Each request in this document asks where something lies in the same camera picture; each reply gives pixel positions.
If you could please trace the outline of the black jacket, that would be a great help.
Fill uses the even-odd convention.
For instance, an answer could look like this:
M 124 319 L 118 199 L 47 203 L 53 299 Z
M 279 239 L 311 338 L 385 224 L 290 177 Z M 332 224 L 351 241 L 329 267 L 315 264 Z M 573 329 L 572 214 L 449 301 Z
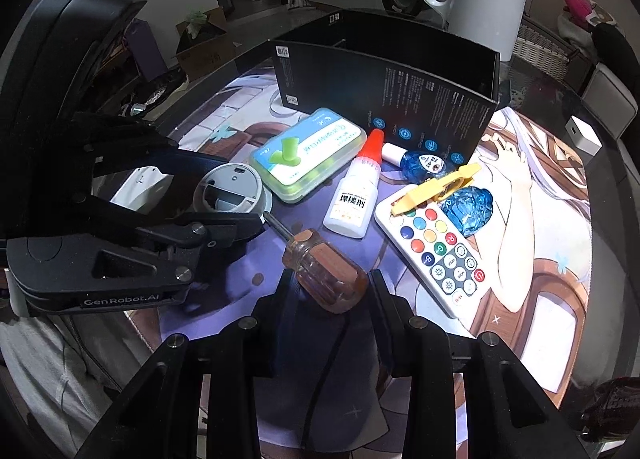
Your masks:
M 638 66 L 634 50 L 616 26 L 600 23 L 592 29 L 591 37 L 598 59 L 609 69 L 633 69 Z

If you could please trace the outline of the green blue plastic case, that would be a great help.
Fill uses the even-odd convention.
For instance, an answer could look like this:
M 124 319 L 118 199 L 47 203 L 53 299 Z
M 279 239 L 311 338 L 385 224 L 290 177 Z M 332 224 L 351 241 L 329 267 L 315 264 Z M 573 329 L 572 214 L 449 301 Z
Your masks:
M 254 150 L 248 164 L 282 202 L 297 203 L 357 156 L 366 132 L 328 108 Z

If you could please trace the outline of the brown cardboard box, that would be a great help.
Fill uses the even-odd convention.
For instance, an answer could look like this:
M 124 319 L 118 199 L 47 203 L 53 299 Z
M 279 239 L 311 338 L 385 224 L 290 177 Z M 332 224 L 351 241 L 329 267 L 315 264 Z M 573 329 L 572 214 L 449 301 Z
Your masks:
M 179 35 L 176 58 L 191 82 L 222 67 L 235 55 L 221 7 L 208 11 L 191 11 L 186 20 L 176 25 Z

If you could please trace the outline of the pink plush item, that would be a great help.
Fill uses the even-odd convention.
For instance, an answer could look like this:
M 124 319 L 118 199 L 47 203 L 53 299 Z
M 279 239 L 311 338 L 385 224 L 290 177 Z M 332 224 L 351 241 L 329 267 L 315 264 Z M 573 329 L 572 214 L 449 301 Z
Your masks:
M 588 17 L 591 15 L 592 7 L 589 0 L 564 0 L 565 8 L 570 14 L 570 18 L 583 29 L 589 28 Z

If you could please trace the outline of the anime printed desk mat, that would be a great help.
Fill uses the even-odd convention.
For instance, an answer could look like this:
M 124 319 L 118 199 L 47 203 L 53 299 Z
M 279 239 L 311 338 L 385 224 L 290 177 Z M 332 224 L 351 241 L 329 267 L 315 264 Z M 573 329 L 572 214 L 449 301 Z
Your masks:
M 210 97 L 176 130 L 180 148 L 216 154 L 230 162 L 250 162 L 255 150 L 273 136 L 306 119 L 282 106 L 273 68 L 259 68 L 237 78 Z M 461 319 L 449 318 L 407 264 L 392 239 L 372 214 L 367 234 L 352 239 L 328 231 L 322 224 L 344 170 L 295 204 L 274 196 L 273 214 L 293 231 L 320 228 L 338 249 L 366 271 L 382 271 L 390 291 L 409 302 L 413 312 L 456 335 L 496 332 L 560 407 L 570 384 L 586 319 L 592 267 L 590 204 L 579 156 L 563 141 L 511 108 L 495 112 L 475 149 L 480 164 L 472 186 L 491 192 L 494 211 L 487 223 L 466 237 L 486 269 L 487 290 Z M 160 315 L 160 332 L 186 332 L 190 338 L 212 335 L 232 318 L 248 314 L 258 297 L 274 291 L 282 264 L 277 261 L 273 231 L 247 243 L 227 275 L 210 286 L 194 289 L 191 304 Z M 378 405 L 372 395 L 364 413 L 352 407 L 337 423 L 350 433 L 341 441 L 314 422 L 310 439 L 316 450 L 302 450 L 302 406 L 311 387 L 293 393 L 263 385 L 256 395 L 260 447 L 265 458 L 400 458 L 400 430 L 405 430 L 410 381 L 384 379 Z

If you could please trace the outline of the black cardboard box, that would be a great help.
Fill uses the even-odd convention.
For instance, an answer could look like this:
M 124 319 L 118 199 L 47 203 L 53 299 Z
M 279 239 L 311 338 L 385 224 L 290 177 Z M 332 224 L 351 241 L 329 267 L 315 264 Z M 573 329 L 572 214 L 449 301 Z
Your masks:
M 382 11 L 340 9 L 270 48 L 286 107 L 331 109 L 454 166 L 471 159 L 498 108 L 498 52 Z

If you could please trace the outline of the wicker basket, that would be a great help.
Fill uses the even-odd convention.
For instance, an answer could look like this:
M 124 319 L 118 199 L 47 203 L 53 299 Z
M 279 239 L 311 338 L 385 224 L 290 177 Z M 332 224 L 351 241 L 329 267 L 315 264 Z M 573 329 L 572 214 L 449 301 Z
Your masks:
M 513 55 L 556 81 L 562 81 L 567 75 L 570 63 L 567 50 L 550 36 L 526 23 L 522 23 L 518 30 Z

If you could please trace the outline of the purple tall box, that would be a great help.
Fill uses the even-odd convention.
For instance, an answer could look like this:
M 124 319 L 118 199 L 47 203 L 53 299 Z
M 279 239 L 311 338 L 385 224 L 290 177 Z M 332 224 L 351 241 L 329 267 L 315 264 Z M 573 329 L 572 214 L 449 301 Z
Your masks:
M 126 29 L 125 40 L 146 81 L 152 82 L 168 71 L 149 23 L 132 20 Z

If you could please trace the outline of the blue bottle with label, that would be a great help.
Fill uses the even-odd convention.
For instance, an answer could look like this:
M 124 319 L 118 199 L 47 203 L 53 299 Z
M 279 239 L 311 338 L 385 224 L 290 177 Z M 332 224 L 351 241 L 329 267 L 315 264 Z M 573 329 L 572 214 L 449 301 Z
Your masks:
M 416 185 L 432 178 L 444 177 L 456 169 L 433 151 L 407 150 L 390 142 L 382 147 L 382 159 L 399 167 L 405 180 Z

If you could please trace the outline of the yellow plastic clip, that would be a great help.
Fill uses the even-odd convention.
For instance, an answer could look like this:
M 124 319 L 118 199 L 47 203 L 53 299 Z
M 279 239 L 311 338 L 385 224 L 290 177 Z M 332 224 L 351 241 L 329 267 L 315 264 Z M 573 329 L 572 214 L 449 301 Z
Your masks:
M 479 171 L 479 163 L 469 163 L 445 176 L 426 180 L 395 200 L 390 208 L 390 214 L 398 216 L 414 210 L 422 203 L 442 201 L 451 193 L 469 186 Z

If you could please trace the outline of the amber handle screwdriver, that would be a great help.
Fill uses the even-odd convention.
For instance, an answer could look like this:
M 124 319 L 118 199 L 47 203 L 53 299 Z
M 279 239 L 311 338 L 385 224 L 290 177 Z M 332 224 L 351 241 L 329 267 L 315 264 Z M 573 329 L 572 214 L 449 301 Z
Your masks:
M 277 217 L 264 213 L 265 221 L 285 241 L 282 263 L 291 269 L 299 286 L 329 313 L 344 314 L 366 294 L 366 272 L 319 231 L 307 228 L 294 234 Z

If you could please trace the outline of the small white charger cube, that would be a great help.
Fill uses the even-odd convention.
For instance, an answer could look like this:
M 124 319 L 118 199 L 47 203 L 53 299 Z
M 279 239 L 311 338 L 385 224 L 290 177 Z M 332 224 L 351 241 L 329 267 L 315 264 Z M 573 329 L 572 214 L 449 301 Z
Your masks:
M 602 148 L 601 141 L 592 126 L 572 115 L 565 128 L 575 146 L 589 156 L 595 156 Z

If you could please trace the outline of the white remote coloured buttons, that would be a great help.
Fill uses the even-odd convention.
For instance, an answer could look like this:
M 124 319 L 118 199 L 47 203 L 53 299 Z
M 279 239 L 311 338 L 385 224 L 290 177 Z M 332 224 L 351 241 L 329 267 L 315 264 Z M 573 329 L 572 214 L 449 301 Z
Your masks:
M 437 203 L 392 213 L 392 206 L 411 190 L 408 185 L 378 202 L 375 222 L 447 316 L 469 328 L 489 289 L 486 266 Z

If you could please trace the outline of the grey sofa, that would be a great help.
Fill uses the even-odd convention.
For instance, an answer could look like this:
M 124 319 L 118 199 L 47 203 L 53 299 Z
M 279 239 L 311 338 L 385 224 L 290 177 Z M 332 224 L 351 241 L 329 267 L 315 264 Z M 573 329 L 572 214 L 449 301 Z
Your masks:
M 573 52 L 567 63 L 564 82 L 582 98 L 613 138 L 620 139 L 636 119 L 637 101 L 627 86 L 603 63 L 593 64 L 580 52 Z

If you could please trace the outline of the white glue bottle red cap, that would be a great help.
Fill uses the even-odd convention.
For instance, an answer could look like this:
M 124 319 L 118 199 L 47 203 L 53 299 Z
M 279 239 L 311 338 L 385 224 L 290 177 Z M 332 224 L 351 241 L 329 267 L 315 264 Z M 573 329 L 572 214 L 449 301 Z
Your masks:
M 362 239 L 368 230 L 378 200 L 384 132 L 371 130 L 357 156 L 338 183 L 323 226 L 335 234 Z

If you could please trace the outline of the blue faceted bottle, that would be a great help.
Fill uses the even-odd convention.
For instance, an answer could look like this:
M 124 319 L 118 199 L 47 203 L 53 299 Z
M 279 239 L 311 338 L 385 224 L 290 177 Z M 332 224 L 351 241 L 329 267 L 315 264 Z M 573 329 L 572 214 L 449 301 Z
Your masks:
M 463 237 L 473 236 L 494 214 L 494 197 L 486 188 L 468 186 L 456 190 L 439 203 L 454 227 Z

